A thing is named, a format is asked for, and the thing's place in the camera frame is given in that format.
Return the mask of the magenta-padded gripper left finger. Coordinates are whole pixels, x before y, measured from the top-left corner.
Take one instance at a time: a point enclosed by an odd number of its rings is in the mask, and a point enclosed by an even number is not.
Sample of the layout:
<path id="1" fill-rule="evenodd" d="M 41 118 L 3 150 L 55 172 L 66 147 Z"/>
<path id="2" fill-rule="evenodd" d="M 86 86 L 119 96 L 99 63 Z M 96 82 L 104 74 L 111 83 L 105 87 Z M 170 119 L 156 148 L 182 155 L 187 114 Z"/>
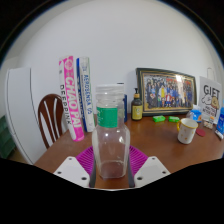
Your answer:
<path id="1" fill-rule="evenodd" d="M 96 167 L 93 148 L 88 147 L 76 157 L 68 156 L 54 174 L 84 188 L 94 188 Z"/>

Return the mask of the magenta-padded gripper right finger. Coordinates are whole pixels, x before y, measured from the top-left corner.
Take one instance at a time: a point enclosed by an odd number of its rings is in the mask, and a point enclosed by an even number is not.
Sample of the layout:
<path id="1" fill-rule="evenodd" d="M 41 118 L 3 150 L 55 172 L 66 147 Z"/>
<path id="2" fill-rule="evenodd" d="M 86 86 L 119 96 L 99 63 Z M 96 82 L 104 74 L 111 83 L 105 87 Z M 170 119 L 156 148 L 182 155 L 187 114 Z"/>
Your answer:
<path id="1" fill-rule="evenodd" d="M 168 169 L 156 156 L 148 157 L 139 149 L 130 147 L 128 183 L 131 188 L 143 187 L 169 174 Z"/>

